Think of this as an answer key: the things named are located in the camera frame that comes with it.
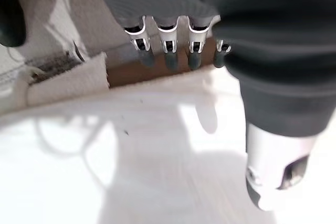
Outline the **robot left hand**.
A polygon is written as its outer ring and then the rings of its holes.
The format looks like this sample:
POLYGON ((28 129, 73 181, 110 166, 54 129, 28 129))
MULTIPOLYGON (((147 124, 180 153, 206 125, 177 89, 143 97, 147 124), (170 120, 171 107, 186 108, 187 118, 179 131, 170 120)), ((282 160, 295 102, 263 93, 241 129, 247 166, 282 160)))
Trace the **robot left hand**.
POLYGON ((178 68, 177 26, 188 18, 187 63, 213 63, 238 79, 246 122, 246 186, 272 210, 301 182, 318 135, 335 111, 335 0, 104 0, 146 66, 153 18, 168 69, 178 68))

